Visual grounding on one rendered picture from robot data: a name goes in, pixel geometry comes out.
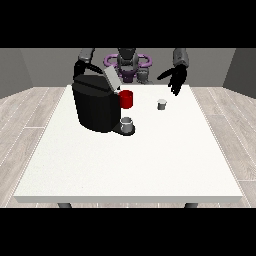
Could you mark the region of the pale grey machine lid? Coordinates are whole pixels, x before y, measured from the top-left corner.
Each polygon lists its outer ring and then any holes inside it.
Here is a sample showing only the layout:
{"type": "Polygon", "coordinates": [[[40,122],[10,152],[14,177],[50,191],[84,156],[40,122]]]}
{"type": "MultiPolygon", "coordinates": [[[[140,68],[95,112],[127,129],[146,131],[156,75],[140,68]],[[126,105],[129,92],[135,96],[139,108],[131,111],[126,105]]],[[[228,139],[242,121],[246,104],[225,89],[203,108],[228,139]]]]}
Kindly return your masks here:
{"type": "Polygon", "coordinates": [[[109,67],[105,68],[103,70],[103,73],[109,83],[111,90],[116,91],[120,87],[121,81],[120,81],[114,67],[109,66],[109,67]]]}

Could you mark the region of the black coffee machine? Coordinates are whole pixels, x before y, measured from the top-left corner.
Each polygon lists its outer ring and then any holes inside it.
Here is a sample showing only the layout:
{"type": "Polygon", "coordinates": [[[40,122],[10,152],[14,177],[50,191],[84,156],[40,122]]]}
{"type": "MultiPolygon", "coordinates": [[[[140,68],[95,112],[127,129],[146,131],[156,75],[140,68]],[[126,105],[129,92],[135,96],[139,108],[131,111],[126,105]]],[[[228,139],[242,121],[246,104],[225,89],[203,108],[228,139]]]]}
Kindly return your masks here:
{"type": "Polygon", "coordinates": [[[79,75],[74,78],[72,91],[79,122],[85,128],[101,133],[116,132],[123,136],[135,133],[121,131],[120,92],[111,90],[107,79],[99,75],[79,75]]]}

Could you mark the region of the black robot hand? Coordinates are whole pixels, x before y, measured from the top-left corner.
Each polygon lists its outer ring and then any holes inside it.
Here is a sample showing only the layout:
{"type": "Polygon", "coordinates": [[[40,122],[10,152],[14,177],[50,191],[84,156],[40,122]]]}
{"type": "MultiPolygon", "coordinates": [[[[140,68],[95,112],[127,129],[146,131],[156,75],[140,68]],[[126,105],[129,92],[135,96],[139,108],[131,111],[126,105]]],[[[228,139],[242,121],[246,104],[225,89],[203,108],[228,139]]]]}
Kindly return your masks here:
{"type": "Polygon", "coordinates": [[[79,75],[83,75],[85,73],[85,70],[91,70],[93,72],[96,72],[98,74],[102,74],[103,71],[101,68],[91,64],[91,63],[86,63],[82,60],[78,60],[75,65],[74,65],[74,74],[73,78],[76,78],[79,75]]]}
{"type": "Polygon", "coordinates": [[[166,77],[170,77],[168,86],[171,88],[171,92],[177,96],[181,90],[182,85],[187,78],[187,67],[183,64],[179,64],[174,68],[170,68],[160,74],[157,79],[162,80],[166,77]]]}

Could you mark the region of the small grey cup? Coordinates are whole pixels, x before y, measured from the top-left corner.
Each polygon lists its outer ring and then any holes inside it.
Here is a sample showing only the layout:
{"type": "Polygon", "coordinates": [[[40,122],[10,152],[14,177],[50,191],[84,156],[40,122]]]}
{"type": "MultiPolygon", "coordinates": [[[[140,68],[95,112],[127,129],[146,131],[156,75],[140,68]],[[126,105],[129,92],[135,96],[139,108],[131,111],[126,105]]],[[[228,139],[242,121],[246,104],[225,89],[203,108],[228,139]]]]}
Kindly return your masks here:
{"type": "Polygon", "coordinates": [[[133,121],[130,117],[123,117],[120,120],[121,131],[124,133],[129,133],[133,129],[133,121]]]}

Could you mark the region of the red pod holder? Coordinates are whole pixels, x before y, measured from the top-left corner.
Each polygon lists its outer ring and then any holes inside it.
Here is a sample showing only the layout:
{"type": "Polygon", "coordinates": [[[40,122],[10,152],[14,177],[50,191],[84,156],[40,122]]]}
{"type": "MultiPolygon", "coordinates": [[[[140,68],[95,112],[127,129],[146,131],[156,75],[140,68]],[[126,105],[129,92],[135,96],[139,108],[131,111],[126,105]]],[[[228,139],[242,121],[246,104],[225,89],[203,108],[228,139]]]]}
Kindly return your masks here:
{"type": "Polygon", "coordinates": [[[120,107],[123,109],[129,109],[133,106],[133,92],[130,90],[122,90],[119,93],[120,107]]]}

